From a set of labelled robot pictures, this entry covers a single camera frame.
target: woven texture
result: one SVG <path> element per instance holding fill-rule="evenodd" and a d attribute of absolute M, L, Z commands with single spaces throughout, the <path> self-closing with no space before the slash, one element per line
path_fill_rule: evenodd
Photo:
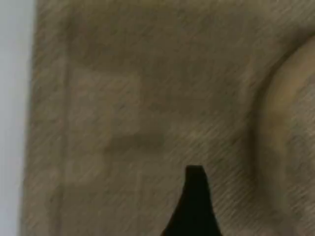
<path fill-rule="evenodd" d="M 202 164 L 225 236 L 273 236 L 250 123 L 315 29 L 314 0 L 38 0 L 23 236 L 158 236 Z M 292 112 L 289 194 L 315 235 L 315 84 Z"/>

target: black object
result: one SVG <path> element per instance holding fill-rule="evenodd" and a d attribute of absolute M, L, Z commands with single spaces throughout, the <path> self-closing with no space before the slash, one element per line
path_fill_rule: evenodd
<path fill-rule="evenodd" d="M 179 203 L 162 236 L 222 236 L 202 166 L 187 166 Z"/>

